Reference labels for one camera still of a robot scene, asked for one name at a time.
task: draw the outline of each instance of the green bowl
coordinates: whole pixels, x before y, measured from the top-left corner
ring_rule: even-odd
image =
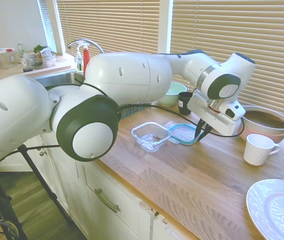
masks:
[[[166,95],[158,100],[158,103],[170,107],[177,105],[178,103],[178,94],[181,92],[186,92],[187,87],[178,82],[171,82],[170,88]]]

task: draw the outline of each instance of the jar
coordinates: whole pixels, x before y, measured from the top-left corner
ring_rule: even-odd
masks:
[[[17,58],[13,48],[0,48],[0,69],[17,67]]]

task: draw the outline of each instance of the white mug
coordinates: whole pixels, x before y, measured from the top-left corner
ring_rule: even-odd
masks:
[[[274,143],[272,139],[260,134],[250,134],[246,138],[243,157],[249,164],[260,166],[265,163],[268,156],[278,151],[280,151],[280,145]]]

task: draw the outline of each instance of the window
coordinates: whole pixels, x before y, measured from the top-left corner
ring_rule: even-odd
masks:
[[[284,0],[174,0],[171,53],[192,49],[218,62],[233,52],[252,58],[239,101],[284,114]]]
[[[159,0],[57,0],[57,5],[66,45],[88,38],[105,52],[157,52]],[[90,48],[92,56],[97,53]]]
[[[52,24],[51,24],[51,18],[50,18],[48,7],[47,7],[47,2],[46,0],[37,0],[37,2],[38,2],[41,16],[42,16],[42,22],[44,26],[45,35],[46,35],[47,46],[49,46],[53,52],[57,53],[54,33],[52,29]]]

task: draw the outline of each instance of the bottle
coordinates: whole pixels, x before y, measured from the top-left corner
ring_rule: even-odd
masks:
[[[84,70],[84,63],[83,63],[83,57],[80,52],[80,46],[81,45],[78,45],[77,47],[77,55],[75,57],[75,62],[77,64],[77,71],[82,72]]]
[[[88,63],[90,62],[90,53],[88,51],[89,43],[84,43],[84,76],[86,74],[86,68]]]
[[[24,44],[21,41],[18,41],[18,51],[20,53],[21,64],[24,72],[30,72],[33,70],[32,62],[27,52],[25,51]]]

